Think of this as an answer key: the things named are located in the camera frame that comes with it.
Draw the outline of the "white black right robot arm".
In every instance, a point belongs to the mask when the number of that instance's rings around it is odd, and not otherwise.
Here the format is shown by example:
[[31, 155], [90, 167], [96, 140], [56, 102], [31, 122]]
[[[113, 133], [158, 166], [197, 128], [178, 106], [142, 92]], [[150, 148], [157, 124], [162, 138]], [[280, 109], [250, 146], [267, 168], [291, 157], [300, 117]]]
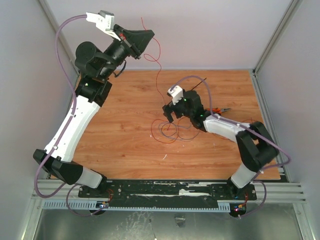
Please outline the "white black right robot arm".
[[176, 86], [169, 89], [167, 95], [172, 100], [162, 109], [170, 123], [173, 122], [172, 113], [176, 118], [187, 117], [196, 129], [220, 135], [237, 144], [241, 164], [227, 180], [226, 191], [230, 198], [239, 199], [256, 174], [278, 156], [279, 150], [262, 122], [232, 121], [212, 109], [204, 109], [200, 96], [194, 90], [186, 91]]

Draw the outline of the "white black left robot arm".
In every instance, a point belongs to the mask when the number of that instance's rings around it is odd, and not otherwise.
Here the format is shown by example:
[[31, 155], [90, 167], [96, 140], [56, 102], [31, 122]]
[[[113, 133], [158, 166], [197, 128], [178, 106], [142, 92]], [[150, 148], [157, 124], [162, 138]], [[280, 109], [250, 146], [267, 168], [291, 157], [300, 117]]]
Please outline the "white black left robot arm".
[[75, 65], [80, 71], [80, 82], [75, 89], [75, 101], [57, 133], [45, 149], [36, 149], [33, 158], [42, 168], [68, 185], [90, 187], [96, 197], [103, 197], [108, 186], [104, 176], [73, 161], [76, 147], [91, 119], [105, 103], [112, 83], [109, 77], [118, 66], [127, 64], [126, 58], [139, 59], [154, 37], [148, 30], [127, 30], [113, 27], [113, 42], [99, 50], [85, 41], [75, 51]]

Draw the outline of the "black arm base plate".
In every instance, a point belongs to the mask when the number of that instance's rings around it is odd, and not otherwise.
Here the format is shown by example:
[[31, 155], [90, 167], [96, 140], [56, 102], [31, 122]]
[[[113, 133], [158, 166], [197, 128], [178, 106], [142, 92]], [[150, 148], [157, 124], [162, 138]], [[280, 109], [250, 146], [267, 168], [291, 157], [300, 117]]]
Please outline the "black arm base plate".
[[155, 209], [209, 209], [219, 201], [243, 203], [257, 199], [253, 184], [233, 197], [225, 181], [104, 180], [97, 188], [81, 186], [80, 198], [109, 200], [111, 207]]

